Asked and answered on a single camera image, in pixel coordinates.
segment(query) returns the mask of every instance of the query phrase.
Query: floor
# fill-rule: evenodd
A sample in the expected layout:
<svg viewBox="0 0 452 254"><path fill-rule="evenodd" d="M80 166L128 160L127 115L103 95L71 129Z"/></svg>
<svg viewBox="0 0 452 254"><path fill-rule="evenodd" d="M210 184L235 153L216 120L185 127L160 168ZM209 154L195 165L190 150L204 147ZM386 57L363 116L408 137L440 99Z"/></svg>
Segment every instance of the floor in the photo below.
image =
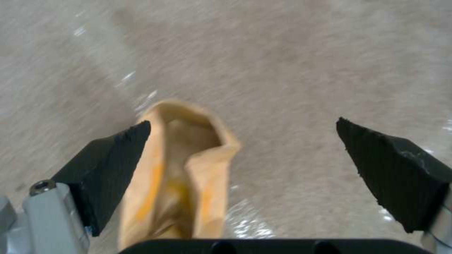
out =
<svg viewBox="0 0 452 254"><path fill-rule="evenodd" d="M4 0L0 193L20 207L90 140L179 98L243 149L228 237L418 244L379 207L335 133L340 116L452 165L448 0ZM92 240L113 253L118 216Z"/></svg>

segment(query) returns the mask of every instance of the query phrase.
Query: brown paper bag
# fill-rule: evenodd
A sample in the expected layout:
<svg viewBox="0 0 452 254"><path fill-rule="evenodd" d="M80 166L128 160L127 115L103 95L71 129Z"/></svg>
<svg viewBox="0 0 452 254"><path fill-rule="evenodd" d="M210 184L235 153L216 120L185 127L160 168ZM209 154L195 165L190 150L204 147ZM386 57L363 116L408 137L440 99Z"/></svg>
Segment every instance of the brown paper bag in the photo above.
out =
<svg viewBox="0 0 452 254"><path fill-rule="evenodd" d="M221 120L175 100L150 108L137 169L122 199L119 248L153 238L218 238L229 164L240 145Z"/></svg>

